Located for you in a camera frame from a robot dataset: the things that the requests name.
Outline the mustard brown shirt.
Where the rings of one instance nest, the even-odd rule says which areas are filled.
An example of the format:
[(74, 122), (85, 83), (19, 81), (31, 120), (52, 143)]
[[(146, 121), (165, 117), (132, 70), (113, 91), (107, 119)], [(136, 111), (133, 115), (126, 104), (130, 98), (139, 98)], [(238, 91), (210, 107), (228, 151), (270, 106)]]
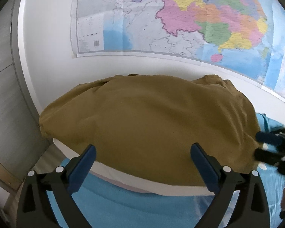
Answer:
[(229, 80), (188, 81), (165, 75), (114, 76), (80, 84), (40, 114), (44, 137), (76, 153), (88, 145), (96, 160), (157, 183), (203, 186), (190, 157), (198, 143), (236, 172), (257, 168), (260, 131), (248, 98)]

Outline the grey wardrobe panel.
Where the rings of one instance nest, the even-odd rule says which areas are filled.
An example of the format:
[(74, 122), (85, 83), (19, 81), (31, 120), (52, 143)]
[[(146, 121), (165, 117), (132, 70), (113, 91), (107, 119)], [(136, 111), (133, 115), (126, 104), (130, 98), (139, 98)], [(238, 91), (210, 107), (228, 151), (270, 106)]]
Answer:
[(10, 41), (14, 0), (0, 11), (0, 182), (16, 191), (50, 143), (41, 136), (21, 92)]

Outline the blue bed sheet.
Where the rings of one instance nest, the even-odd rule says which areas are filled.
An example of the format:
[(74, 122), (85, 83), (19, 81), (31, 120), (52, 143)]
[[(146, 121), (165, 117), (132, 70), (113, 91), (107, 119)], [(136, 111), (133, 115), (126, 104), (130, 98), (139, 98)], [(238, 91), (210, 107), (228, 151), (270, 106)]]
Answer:
[[(256, 116), (263, 132), (285, 128), (265, 114)], [(270, 227), (278, 227), (285, 177), (267, 164), (260, 163), (257, 170), (266, 191)], [(53, 192), (47, 191), (47, 195), (58, 224), (68, 227)], [(131, 192), (89, 173), (72, 198), (92, 227), (194, 227), (214, 196), (168, 197)]]

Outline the colourful wall map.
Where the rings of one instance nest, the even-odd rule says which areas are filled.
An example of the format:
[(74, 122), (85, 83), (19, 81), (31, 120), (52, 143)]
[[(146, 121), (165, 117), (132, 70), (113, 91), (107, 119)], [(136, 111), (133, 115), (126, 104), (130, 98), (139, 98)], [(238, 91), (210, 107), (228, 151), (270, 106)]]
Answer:
[(77, 57), (213, 64), (285, 102), (285, 9), (278, 0), (72, 0), (71, 44)]

